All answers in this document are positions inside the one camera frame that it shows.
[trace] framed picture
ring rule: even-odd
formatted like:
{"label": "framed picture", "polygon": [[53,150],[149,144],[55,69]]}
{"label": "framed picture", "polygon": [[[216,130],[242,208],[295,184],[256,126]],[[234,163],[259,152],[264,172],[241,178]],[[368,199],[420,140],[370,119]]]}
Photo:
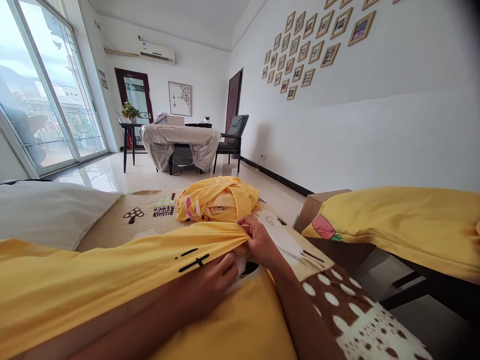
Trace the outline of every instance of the framed picture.
{"label": "framed picture", "polygon": [[280,81],[282,81],[282,72],[277,72],[275,75],[275,82],[273,83],[273,86],[280,85]]}
{"label": "framed picture", "polygon": [[373,4],[375,4],[378,0],[365,0],[364,3],[363,3],[363,6],[361,7],[361,10],[365,10],[365,9],[368,9],[369,7],[371,7]]}
{"label": "framed picture", "polygon": [[295,94],[297,93],[297,85],[295,86],[290,86],[288,89],[288,94],[286,96],[287,100],[293,100],[295,99]]}
{"label": "framed picture", "polygon": [[369,35],[370,27],[372,26],[376,12],[376,10],[372,11],[367,16],[364,16],[358,20],[355,25],[353,25],[348,46],[362,41]]}
{"label": "framed picture", "polygon": [[297,50],[299,49],[299,43],[300,43],[300,35],[298,35],[296,38],[294,38],[291,41],[290,53],[288,55],[291,56],[297,52]]}
{"label": "framed picture", "polygon": [[332,18],[334,17],[334,12],[335,10],[332,10],[329,13],[325,14],[325,16],[320,19],[320,26],[318,27],[318,31],[316,32],[315,39],[328,33],[330,28],[330,23],[332,22]]}
{"label": "framed picture", "polygon": [[283,80],[283,82],[281,83],[280,94],[287,92],[287,89],[289,87],[289,82],[290,82],[290,79]]}
{"label": "framed picture", "polygon": [[297,33],[299,31],[302,31],[302,29],[304,28],[304,22],[305,22],[305,14],[307,12],[304,11],[300,14],[299,17],[296,18],[296,21],[295,21],[295,30],[293,31],[293,35],[297,35]]}
{"label": "framed picture", "polygon": [[311,47],[310,58],[308,59],[309,64],[314,63],[318,59],[320,59],[320,53],[322,52],[322,48],[324,47],[324,42],[325,41],[322,40],[318,44],[315,44],[314,46]]}
{"label": "framed picture", "polygon": [[328,9],[329,7],[331,7],[334,2],[336,2],[337,0],[325,0],[325,6],[323,7],[323,10],[326,10]]}
{"label": "framed picture", "polygon": [[283,53],[285,50],[289,48],[290,43],[290,33],[283,37],[283,41],[281,42],[281,49],[280,52]]}
{"label": "framed picture", "polygon": [[277,50],[280,47],[280,40],[282,39],[282,33],[279,33],[275,36],[275,41],[273,42],[273,51]]}
{"label": "framed picture", "polygon": [[347,11],[342,12],[335,20],[335,25],[333,26],[333,30],[331,32],[330,40],[336,38],[337,36],[343,34],[345,30],[347,30],[347,26],[349,24],[350,15],[352,14],[352,10],[354,8],[351,7]]}
{"label": "framed picture", "polygon": [[270,54],[271,54],[271,53],[272,53],[272,50],[268,50],[268,51],[266,52],[265,62],[264,62],[265,65],[269,63],[269,61],[270,61]]}
{"label": "framed picture", "polygon": [[293,71],[293,77],[291,78],[291,82],[294,83],[302,77],[302,71],[304,70],[304,65],[297,66]]}
{"label": "framed picture", "polygon": [[307,55],[309,54],[309,48],[310,48],[310,40],[308,40],[306,43],[300,46],[300,51],[298,52],[298,60],[296,61],[297,63],[307,58]]}
{"label": "framed picture", "polygon": [[178,82],[168,82],[170,114],[192,116],[192,87]]}
{"label": "framed picture", "polygon": [[303,32],[303,38],[305,39],[307,36],[310,36],[314,32],[315,22],[317,21],[317,13],[313,15],[306,21],[305,31]]}
{"label": "framed picture", "polygon": [[274,53],[272,56],[271,56],[271,60],[270,60],[270,67],[271,68],[274,68],[277,66],[277,58],[279,57],[279,53],[276,52]]}
{"label": "framed picture", "polygon": [[280,57],[280,60],[278,60],[278,69],[277,70],[282,70],[284,68],[286,59],[287,59],[287,54],[283,54]]}
{"label": "framed picture", "polygon": [[272,70],[268,74],[268,81],[266,82],[267,84],[270,84],[274,80],[274,73],[275,73],[275,71]]}
{"label": "framed picture", "polygon": [[339,48],[340,48],[340,43],[332,45],[326,49],[325,55],[323,56],[323,60],[321,61],[321,65],[320,65],[321,68],[330,66],[334,63],[335,57],[339,52]]}
{"label": "framed picture", "polygon": [[285,33],[288,33],[291,29],[292,26],[294,25],[294,19],[295,19],[295,11],[292,12],[288,17],[286,18],[286,25],[285,25]]}
{"label": "framed picture", "polygon": [[295,58],[292,57],[290,60],[288,60],[286,62],[286,65],[285,65],[285,75],[287,74],[290,74],[294,68],[294,62],[295,62]]}

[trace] white tile floor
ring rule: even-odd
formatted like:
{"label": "white tile floor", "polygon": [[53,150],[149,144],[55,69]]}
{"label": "white tile floor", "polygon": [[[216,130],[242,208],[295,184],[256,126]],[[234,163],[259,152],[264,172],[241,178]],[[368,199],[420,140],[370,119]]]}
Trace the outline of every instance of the white tile floor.
{"label": "white tile floor", "polygon": [[237,160],[232,159],[228,165],[228,155],[218,156],[215,174],[213,174],[213,166],[210,173],[207,174],[200,174],[199,170],[185,171],[179,176],[169,175],[168,172],[156,172],[148,154],[137,154],[135,166],[132,162],[132,156],[129,154],[126,173],[124,173],[124,156],[122,153],[117,153],[80,170],[63,175],[58,178],[58,181],[85,185],[102,191],[131,193],[145,189],[181,189],[206,178],[220,175],[238,176],[243,182],[259,189],[261,198],[274,207],[291,226],[300,214],[306,199],[244,163],[240,164],[240,173],[237,174]]}

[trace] dark brown door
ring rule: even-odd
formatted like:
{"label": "dark brown door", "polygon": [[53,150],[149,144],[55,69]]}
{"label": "dark brown door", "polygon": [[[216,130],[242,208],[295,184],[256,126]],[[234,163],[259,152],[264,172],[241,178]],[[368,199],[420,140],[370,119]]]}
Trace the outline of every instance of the dark brown door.
{"label": "dark brown door", "polygon": [[228,134],[232,119],[239,114],[240,91],[242,90],[243,69],[228,82],[228,99],[226,103],[225,133]]}

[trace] yellow blanket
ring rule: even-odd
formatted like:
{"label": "yellow blanket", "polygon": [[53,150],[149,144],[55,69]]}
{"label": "yellow blanket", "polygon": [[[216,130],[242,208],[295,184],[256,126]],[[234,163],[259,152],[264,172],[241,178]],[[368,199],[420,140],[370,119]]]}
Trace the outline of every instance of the yellow blanket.
{"label": "yellow blanket", "polygon": [[176,201],[176,219],[235,223],[258,210],[260,190],[238,177],[218,176],[187,187]]}

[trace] potted plant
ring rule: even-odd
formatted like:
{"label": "potted plant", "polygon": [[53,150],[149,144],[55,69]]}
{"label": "potted plant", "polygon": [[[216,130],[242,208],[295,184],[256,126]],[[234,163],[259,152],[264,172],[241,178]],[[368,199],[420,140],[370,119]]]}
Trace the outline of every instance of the potted plant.
{"label": "potted plant", "polygon": [[131,124],[136,124],[137,123],[137,117],[140,116],[140,111],[138,111],[136,108],[134,108],[131,103],[126,101],[123,104],[123,107],[121,108],[121,115],[125,119],[128,119],[128,121]]}

